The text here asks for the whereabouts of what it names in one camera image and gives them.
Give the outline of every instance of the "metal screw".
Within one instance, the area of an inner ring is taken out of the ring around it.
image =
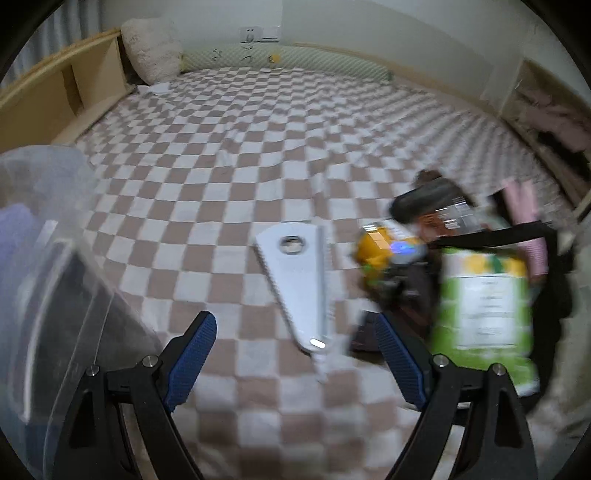
[[[98,365],[91,365],[86,369],[86,375],[89,377],[96,377],[100,372],[100,368]]]
[[[148,368],[154,367],[158,363],[158,355],[147,355],[142,360],[142,365]]]
[[[433,357],[433,363],[438,367],[443,368],[449,365],[449,358],[445,355],[438,354]]]
[[[502,377],[507,373],[507,369],[504,365],[501,364],[493,364],[492,371],[495,373],[495,375],[498,375],[499,377]]]

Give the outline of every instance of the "wall socket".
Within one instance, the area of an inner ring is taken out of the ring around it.
[[[281,36],[281,27],[241,27],[240,42],[277,42]]]

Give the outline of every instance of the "blue light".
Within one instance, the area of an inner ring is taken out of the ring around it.
[[[392,242],[390,250],[394,255],[411,255],[416,249],[408,242]]]

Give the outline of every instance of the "wooden shelf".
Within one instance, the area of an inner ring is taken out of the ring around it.
[[[524,100],[517,92],[519,85],[527,89],[543,90],[549,93],[555,102],[569,106],[589,118],[591,118],[591,108],[551,72],[532,60],[523,59],[515,88],[508,96],[501,110],[501,117],[552,172],[568,200],[573,204],[575,208],[574,214],[578,220],[582,220],[583,214],[591,205],[591,182],[578,175],[548,147],[540,144],[537,138],[517,120],[524,104]]]
[[[583,200],[591,185],[586,183],[561,159],[549,153],[540,143],[518,122],[506,120],[507,123],[530,146],[538,158],[550,169],[556,180],[563,186],[566,195],[575,207]]]
[[[66,47],[0,92],[0,153],[70,144],[131,90],[117,29]]]
[[[83,110],[83,112],[76,116],[75,119],[51,141],[51,143],[54,145],[69,145],[74,143],[79,136],[92,127],[92,125],[107,113],[114,104],[119,102],[119,100],[127,94],[131,93],[133,89],[134,88],[130,87],[123,93],[123,95],[117,93],[116,95],[108,96],[92,105],[90,108]]]

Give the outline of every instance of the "blue gripper pad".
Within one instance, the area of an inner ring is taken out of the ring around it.
[[[210,313],[201,323],[168,375],[168,393],[164,398],[164,405],[170,413],[177,405],[187,401],[195,380],[197,380],[216,340],[216,335],[216,318]]]
[[[427,402],[423,375],[390,322],[382,314],[375,319],[375,336],[404,400],[421,410]]]

